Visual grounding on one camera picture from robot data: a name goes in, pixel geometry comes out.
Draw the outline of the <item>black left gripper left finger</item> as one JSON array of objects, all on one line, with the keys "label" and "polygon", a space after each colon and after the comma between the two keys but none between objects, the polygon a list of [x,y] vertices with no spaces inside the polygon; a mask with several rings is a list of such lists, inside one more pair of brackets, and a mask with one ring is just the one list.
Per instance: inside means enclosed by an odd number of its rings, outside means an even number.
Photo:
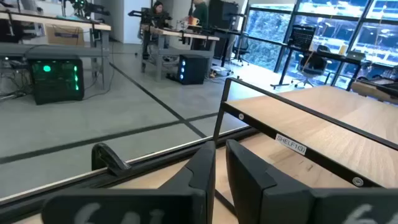
[{"label": "black left gripper left finger", "polygon": [[48,200],[44,223],[211,223],[216,147],[202,145],[157,189],[83,189]]}]

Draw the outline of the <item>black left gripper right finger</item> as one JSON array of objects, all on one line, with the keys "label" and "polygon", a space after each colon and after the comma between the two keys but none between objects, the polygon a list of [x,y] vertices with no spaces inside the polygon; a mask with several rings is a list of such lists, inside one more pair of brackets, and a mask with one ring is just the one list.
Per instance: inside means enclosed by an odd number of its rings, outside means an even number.
[{"label": "black left gripper right finger", "polygon": [[397,223],[397,189],[311,188],[232,139],[226,166],[240,223]]}]

